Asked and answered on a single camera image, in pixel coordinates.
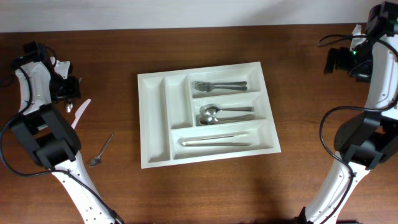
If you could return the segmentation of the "small metal teaspoon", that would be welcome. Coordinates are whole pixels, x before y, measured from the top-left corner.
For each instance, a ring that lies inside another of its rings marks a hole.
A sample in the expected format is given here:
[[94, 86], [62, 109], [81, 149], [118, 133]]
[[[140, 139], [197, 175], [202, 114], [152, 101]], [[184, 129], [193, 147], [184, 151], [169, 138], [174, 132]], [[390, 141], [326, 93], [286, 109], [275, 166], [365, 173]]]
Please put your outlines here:
[[67, 86], [65, 87], [65, 111], [70, 113], [73, 109], [73, 100], [80, 99], [80, 79], [76, 77], [68, 77], [66, 80]]

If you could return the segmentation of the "metal fork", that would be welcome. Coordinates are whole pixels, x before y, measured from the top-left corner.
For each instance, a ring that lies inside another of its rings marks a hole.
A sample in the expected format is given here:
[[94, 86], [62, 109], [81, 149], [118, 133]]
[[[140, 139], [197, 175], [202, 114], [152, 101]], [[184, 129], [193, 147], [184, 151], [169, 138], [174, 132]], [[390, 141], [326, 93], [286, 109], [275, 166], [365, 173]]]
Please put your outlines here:
[[211, 92], [213, 90], [237, 90], [246, 91], [248, 88], [246, 86], [213, 86], [213, 85], [195, 85], [194, 89], [203, 92]]
[[246, 81], [243, 82], [200, 82], [200, 81], [193, 81], [194, 85], [207, 85], [207, 84], [212, 84], [212, 85], [236, 85], [236, 86], [246, 86], [248, 83]]

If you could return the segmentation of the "large metal spoon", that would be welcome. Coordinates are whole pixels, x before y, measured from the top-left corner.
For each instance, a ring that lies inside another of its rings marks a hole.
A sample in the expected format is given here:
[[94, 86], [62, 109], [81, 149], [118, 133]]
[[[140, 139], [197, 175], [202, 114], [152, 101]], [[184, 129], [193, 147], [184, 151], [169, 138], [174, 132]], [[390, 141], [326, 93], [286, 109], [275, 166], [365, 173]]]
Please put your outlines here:
[[238, 108], [220, 108], [214, 104], [207, 104], [201, 106], [199, 112], [201, 115], [210, 115], [214, 116], [217, 112], [220, 111], [243, 111], [243, 112], [254, 112], [254, 108], [252, 106], [249, 107], [238, 107]]
[[216, 124], [232, 123], [232, 122], [238, 122], [238, 121], [248, 121], [248, 120], [252, 120], [254, 118], [255, 118], [255, 116], [253, 114], [247, 114], [247, 115], [235, 116], [235, 117], [229, 117], [229, 118], [217, 118], [215, 116], [205, 115], [205, 116], [202, 116], [198, 120], [198, 124], [200, 124], [202, 126], [216, 125]]

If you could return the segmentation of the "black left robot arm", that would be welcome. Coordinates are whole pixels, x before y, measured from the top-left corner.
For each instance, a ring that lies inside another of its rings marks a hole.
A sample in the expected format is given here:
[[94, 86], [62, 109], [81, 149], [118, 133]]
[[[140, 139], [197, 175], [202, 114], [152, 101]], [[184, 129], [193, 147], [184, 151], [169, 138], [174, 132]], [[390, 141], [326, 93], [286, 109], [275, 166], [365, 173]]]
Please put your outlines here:
[[53, 49], [33, 41], [23, 46], [24, 54], [11, 62], [19, 81], [19, 111], [5, 123], [30, 159], [42, 172], [22, 173], [3, 164], [21, 177], [53, 175], [67, 191], [84, 223], [122, 223], [122, 218], [102, 199], [85, 169], [81, 142], [75, 131], [85, 101], [68, 122], [55, 105], [65, 102], [71, 108], [81, 97], [80, 81], [72, 75], [73, 65], [60, 61]]

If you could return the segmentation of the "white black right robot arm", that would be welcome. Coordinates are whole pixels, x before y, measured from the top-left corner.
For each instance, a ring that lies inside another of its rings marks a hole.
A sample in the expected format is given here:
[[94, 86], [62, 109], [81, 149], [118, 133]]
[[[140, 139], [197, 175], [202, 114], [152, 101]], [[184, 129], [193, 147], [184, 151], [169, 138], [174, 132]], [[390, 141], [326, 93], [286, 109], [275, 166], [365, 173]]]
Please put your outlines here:
[[325, 150], [333, 165], [318, 195], [303, 207], [293, 223], [338, 223], [344, 204], [359, 182], [397, 153], [397, 4], [384, 1], [374, 6], [366, 27], [356, 25], [350, 35], [332, 34], [333, 43], [349, 40], [349, 47], [328, 51], [325, 74], [343, 70], [359, 82], [368, 82], [364, 107], [339, 106], [326, 112], [355, 110], [358, 115], [337, 130], [333, 150]]

